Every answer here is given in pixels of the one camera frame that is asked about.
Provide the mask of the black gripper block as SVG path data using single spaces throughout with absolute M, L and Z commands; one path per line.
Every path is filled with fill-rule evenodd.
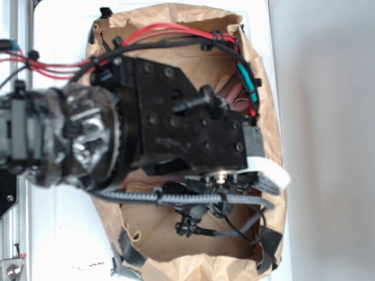
M 229 108 L 213 87 L 196 89 L 179 68 L 117 57 L 96 83 L 115 98 L 120 130 L 120 171 L 150 176 L 202 176 L 253 170 L 265 156 L 255 122 Z

